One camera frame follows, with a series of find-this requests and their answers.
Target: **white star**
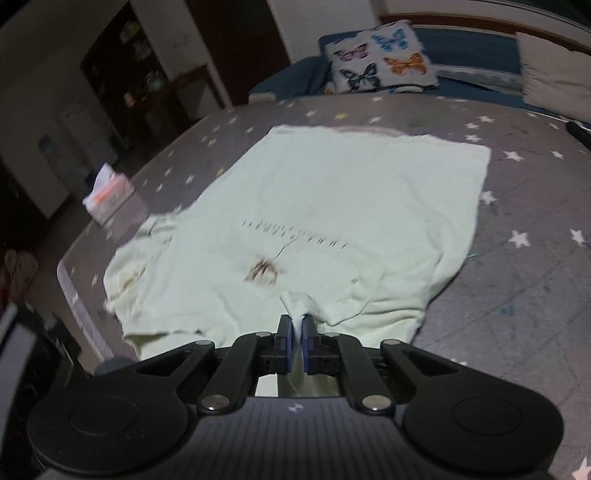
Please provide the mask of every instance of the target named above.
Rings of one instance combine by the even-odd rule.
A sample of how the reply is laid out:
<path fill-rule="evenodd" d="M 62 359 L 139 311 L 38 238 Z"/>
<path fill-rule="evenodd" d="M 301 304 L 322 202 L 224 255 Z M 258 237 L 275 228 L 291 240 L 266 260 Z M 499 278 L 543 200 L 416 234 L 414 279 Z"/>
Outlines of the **white star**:
<path fill-rule="evenodd" d="M 518 233 L 517 230 L 513 230 L 513 236 L 507 240 L 508 242 L 513 242 L 515 244 L 515 248 L 521 247 L 521 245 L 525 245 L 526 247 L 530 247 L 530 241 L 527 239 L 527 232 Z"/>
<path fill-rule="evenodd" d="M 505 155 L 507 155 L 507 160 L 515 160 L 515 161 L 521 161 L 523 160 L 523 157 L 521 157 L 517 152 L 503 152 Z"/>
<path fill-rule="evenodd" d="M 489 190 L 488 192 L 482 192 L 480 194 L 480 199 L 486 204 L 490 205 L 492 202 L 496 201 L 496 198 L 492 196 L 492 191 Z"/>
<path fill-rule="evenodd" d="M 460 364 L 463 367 L 465 367 L 468 364 L 468 362 L 458 362 L 455 358 L 451 358 L 450 360 L 454 363 Z"/>
<path fill-rule="evenodd" d="M 580 247 L 585 244 L 585 239 L 583 238 L 583 232 L 581 230 L 573 230 L 570 229 L 570 234 L 572 235 L 572 239 L 579 244 Z"/>
<path fill-rule="evenodd" d="M 587 465 L 587 457 L 585 457 L 579 469 L 575 470 L 573 473 L 571 473 L 571 475 L 573 476 L 574 480 L 587 480 L 589 472 L 591 472 L 591 467 Z"/>

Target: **metal screw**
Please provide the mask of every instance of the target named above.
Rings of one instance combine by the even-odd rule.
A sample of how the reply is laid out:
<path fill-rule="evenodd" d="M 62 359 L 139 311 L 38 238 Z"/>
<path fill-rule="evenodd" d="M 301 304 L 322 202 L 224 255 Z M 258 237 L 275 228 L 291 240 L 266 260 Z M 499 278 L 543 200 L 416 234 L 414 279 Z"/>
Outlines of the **metal screw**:
<path fill-rule="evenodd" d="M 201 405 L 208 410 L 221 410 L 230 404 L 230 399 L 225 395 L 208 395 L 201 399 Z"/>
<path fill-rule="evenodd" d="M 385 410 L 392 405 L 392 401 L 383 395 L 368 395 L 361 403 L 364 407 L 373 411 Z"/>

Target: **white pillow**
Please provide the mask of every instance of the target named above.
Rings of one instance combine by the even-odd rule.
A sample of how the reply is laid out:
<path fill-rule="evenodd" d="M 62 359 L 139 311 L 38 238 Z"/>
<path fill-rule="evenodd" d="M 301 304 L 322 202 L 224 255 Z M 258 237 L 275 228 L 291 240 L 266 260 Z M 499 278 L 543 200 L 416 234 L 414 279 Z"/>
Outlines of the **white pillow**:
<path fill-rule="evenodd" d="M 524 102 L 591 123 L 591 57 L 517 33 Z"/>
<path fill-rule="evenodd" d="M 431 61 L 408 20 L 380 25 L 325 47 L 336 93 L 437 84 Z"/>

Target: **bed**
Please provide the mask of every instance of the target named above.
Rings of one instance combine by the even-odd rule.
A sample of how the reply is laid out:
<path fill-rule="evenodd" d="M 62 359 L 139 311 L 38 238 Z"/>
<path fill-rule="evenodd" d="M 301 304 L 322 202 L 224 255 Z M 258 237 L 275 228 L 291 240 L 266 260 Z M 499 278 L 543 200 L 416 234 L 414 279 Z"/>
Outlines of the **bed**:
<path fill-rule="evenodd" d="M 570 478 L 591 432 L 591 154 L 539 113 L 463 98 L 360 93 L 227 109 L 160 152 L 133 179 L 135 195 L 91 223 L 59 264 L 77 322 L 100 359 L 135 357 L 103 303 L 102 278 L 118 246 L 148 213 L 199 194 L 274 125 L 372 125 L 492 148 L 478 228 L 457 277 L 429 306 L 415 344 L 530 387 L 566 422 L 553 464 Z"/>

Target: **doorway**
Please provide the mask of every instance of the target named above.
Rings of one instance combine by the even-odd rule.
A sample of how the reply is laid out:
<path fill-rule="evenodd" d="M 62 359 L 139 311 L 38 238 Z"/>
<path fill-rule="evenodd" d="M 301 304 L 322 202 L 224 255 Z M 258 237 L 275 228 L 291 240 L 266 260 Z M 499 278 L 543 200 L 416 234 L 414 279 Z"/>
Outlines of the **doorway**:
<path fill-rule="evenodd" d="M 186 0 L 234 105 L 290 65 L 267 0 Z"/>
<path fill-rule="evenodd" d="M 32 250 L 43 240 L 48 227 L 49 221 L 0 158 L 0 254 L 8 249 Z"/>

